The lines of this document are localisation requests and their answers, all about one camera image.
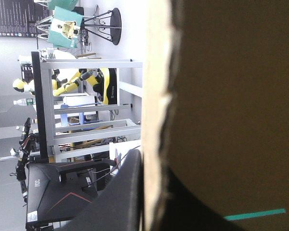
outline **metal shelf frame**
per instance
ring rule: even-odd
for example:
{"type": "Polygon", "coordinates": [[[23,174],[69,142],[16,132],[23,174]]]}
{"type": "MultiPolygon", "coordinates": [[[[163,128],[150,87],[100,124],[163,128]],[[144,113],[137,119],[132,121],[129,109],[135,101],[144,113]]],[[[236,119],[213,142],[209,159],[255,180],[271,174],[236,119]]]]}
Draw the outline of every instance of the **metal shelf frame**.
{"type": "MultiPolygon", "coordinates": [[[[40,136],[45,135],[47,150],[51,150],[55,157],[56,162],[63,162],[66,158],[77,157],[86,154],[93,154],[102,151],[108,151],[108,145],[101,145],[92,148],[85,148],[81,150],[73,150],[65,153],[59,151],[59,144],[68,142],[79,142],[94,139],[111,138],[123,135],[140,134],[141,126],[134,124],[130,119],[105,121],[92,124],[73,125],[69,127],[56,128],[55,127],[55,115],[78,113],[78,112],[91,112],[91,111],[109,111],[129,109],[131,104],[120,104],[120,89],[130,92],[139,97],[142,96],[141,88],[132,84],[127,84],[120,81],[120,68],[142,68],[142,62],[133,62],[131,59],[75,59],[75,60],[56,60],[56,59],[43,59],[40,58],[39,52],[32,52],[32,63],[34,77],[40,77],[41,96],[37,99],[37,114],[38,121],[39,116],[43,115],[43,124],[39,126],[41,129],[40,136]],[[117,70],[117,102],[113,105],[97,105],[97,106],[84,106],[84,107],[71,107],[65,109],[54,109],[53,107],[53,90],[52,90],[52,70],[53,69],[70,69],[70,68],[116,68],[117,70]],[[69,134],[58,134],[67,131],[80,130],[84,128],[98,127],[98,126],[112,126],[112,128],[102,130],[90,130],[69,134]]],[[[50,153],[42,154],[41,159],[45,159],[50,153]]]]}

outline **red stripe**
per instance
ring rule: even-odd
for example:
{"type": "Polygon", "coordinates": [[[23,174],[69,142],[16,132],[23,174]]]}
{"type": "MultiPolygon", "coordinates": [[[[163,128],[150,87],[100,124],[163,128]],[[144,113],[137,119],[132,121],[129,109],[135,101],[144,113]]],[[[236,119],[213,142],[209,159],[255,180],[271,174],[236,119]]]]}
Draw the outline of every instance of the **red stripe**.
{"type": "Polygon", "coordinates": [[[56,204],[54,204],[54,205],[48,210],[48,212],[49,212],[50,210],[52,210],[54,207],[56,207],[61,201],[63,201],[64,199],[66,199],[69,195],[76,196],[76,197],[78,197],[78,198],[80,198],[80,199],[82,199],[82,200],[85,200],[85,201],[87,201],[87,202],[89,202],[89,203],[92,203],[92,201],[89,201],[88,199],[86,199],[86,198],[84,198],[84,197],[82,197],[82,196],[79,196],[78,194],[76,194],[76,193],[74,193],[74,192],[69,192],[67,195],[65,195],[64,197],[62,197],[56,204]]]}

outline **teal stripe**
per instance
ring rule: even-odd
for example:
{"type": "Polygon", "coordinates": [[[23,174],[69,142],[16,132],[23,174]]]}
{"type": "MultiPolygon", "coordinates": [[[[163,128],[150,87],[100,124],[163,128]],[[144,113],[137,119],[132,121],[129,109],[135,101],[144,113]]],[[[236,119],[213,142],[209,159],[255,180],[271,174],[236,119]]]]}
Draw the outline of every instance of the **teal stripe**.
{"type": "Polygon", "coordinates": [[[255,213],[243,213],[243,214],[238,214],[238,215],[226,216],[224,218],[226,220],[242,220],[242,219],[258,218],[258,217],[264,217],[264,216],[282,214],[282,213],[286,213],[286,210],[284,208],[255,212],[255,213]]]}

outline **display screen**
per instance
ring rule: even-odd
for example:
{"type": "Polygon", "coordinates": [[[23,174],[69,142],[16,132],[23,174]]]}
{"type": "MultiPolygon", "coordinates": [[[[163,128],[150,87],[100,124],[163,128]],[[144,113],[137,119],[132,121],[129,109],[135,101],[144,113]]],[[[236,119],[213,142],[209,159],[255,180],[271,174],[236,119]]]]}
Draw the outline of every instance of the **display screen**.
{"type": "Polygon", "coordinates": [[[36,37],[34,22],[47,16],[33,0],[0,0],[0,37],[36,37]]]}

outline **water bottle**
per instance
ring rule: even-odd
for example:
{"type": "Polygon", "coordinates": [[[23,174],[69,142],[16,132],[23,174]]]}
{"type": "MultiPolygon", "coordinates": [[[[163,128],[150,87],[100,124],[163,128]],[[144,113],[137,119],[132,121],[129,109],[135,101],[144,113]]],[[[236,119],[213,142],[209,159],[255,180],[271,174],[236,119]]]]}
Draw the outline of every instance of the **water bottle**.
{"type": "Polygon", "coordinates": [[[35,99],[30,98],[30,99],[20,99],[20,100],[14,100],[14,105],[19,105],[19,106],[30,106],[30,105],[35,105],[35,99]]]}

